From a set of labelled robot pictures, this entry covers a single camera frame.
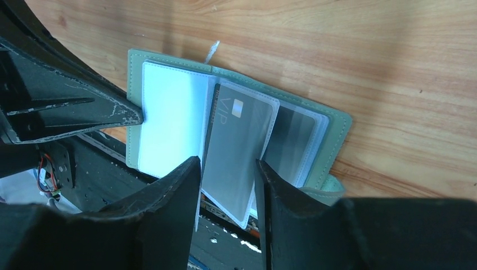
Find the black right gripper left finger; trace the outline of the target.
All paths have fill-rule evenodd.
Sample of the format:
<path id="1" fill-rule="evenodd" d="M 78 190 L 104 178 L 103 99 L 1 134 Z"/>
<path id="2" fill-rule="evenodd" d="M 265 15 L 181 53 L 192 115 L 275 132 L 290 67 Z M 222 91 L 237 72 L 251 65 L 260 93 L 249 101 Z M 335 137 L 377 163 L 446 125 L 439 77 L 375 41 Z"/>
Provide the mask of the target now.
<path id="1" fill-rule="evenodd" d="M 1 205 L 2 269 L 186 269 L 201 164 L 172 172 L 97 212 Z"/>

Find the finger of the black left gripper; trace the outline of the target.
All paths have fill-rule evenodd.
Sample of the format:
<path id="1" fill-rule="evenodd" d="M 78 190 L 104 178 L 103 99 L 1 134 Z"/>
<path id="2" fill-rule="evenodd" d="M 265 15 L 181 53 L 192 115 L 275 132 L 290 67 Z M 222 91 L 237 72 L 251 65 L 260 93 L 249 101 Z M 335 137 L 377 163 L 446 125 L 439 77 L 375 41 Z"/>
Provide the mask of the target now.
<path id="1" fill-rule="evenodd" d="M 1 1 L 1 47 L 86 91 L 125 101 L 125 92 L 63 46 L 39 21 L 25 1 Z"/>
<path id="2" fill-rule="evenodd" d="M 32 144 L 139 125 L 141 109 L 119 87 L 27 41 L 1 39 L 1 141 Z"/>

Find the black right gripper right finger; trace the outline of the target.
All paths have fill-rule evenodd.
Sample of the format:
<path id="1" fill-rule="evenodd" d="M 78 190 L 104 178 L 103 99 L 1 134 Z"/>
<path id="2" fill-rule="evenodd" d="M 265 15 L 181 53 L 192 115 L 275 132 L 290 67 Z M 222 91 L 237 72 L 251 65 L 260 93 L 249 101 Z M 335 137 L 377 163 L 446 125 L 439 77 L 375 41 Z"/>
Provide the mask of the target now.
<path id="1" fill-rule="evenodd" d="M 346 197 L 327 206 L 256 161 L 264 269 L 475 269 L 476 202 Z"/>

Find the teal card holder wallet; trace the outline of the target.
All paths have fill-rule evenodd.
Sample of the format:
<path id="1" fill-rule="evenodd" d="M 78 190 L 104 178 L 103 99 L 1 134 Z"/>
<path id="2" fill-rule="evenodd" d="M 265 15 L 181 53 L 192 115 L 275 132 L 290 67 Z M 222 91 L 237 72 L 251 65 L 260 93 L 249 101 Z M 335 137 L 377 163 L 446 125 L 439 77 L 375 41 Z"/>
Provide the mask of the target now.
<path id="1" fill-rule="evenodd" d="M 198 156 L 201 192 L 241 228 L 258 215 L 257 159 L 324 204 L 345 193 L 330 174 L 352 126 L 343 111 L 231 70 L 139 49 L 128 52 L 127 97 L 144 117 L 128 128 L 127 165 L 161 178 Z"/>

